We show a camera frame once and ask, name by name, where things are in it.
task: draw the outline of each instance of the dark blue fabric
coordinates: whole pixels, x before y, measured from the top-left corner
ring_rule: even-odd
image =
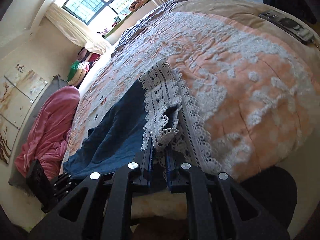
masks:
[[[132,161],[143,143],[144,93],[141,83],[136,80],[100,124],[88,130],[88,139],[65,162],[63,170],[73,179],[84,179],[94,171],[104,175]]]

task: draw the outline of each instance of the white lace trim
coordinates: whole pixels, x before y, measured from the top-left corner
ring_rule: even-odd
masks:
[[[152,137],[154,148],[162,151],[178,133],[177,117],[181,109],[181,96],[177,93],[177,82],[172,76],[169,63],[165,61],[153,65],[139,77],[139,81],[146,91],[144,103],[147,112],[141,150],[147,148],[148,139]],[[170,108],[173,113],[171,124],[166,115]]]
[[[191,95],[177,68],[172,70],[172,75],[182,95],[182,109],[179,112],[181,128],[172,142],[172,148],[182,152],[186,160],[196,162],[204,172],[218,173],[221,170],[221,164],[212,157],[211,136],[204,129],[204,119],[199,115],[200,108],[196,105],[196,99]]]

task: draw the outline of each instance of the silver bolt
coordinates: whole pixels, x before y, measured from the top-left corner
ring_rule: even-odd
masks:
[[[137,168],[139,166],[139,164],[132,162],[128,164],[128,168],[134,170],[135,168]]]
[[[228,174],[226,174],[225,172],[219,173],[218,177],[223,180],[229,178]]]
[[[183,163],[181,164],[181,168],[183,168],[184,170],[188,170],[191,168],[191,165],[189,163]]]
[[[98,178],[100,178],[100,173],[93,172],[90,174],[90,179],[98,179]]]

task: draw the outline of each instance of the pink blanket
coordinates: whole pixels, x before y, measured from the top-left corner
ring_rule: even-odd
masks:
[[[63,87],[46,100],[14,162],[23,176],[35,159],[41,163],[48,179],[59,175],[79,101],[79,91],[74,86]]]

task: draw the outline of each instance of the window frame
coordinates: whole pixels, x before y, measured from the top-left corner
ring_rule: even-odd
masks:
[[[105,0],[101,0],[101,2],[104,3],[104,5],[90,18],[90,20],[86,23],[84,20],[82,20],[78,15],[76,15],[73,11],[71,11],[69,8],[66,7],[66,4],[69,2],[69,0],[66,0],[66,2],[62,5],[62,8],[65,9],[68,13],[72,14],[74,17],[78,18],[80,21],[82,21],[84,24],[89,25],[90,22],[100,13],[102,10],[109,6],[110,3],[112,3],[114,0],[109,0],[106,2]],[[116,10],[114,10],[111,6],[109,6],[111,10],[113,10],[117,15],[119,15]]]

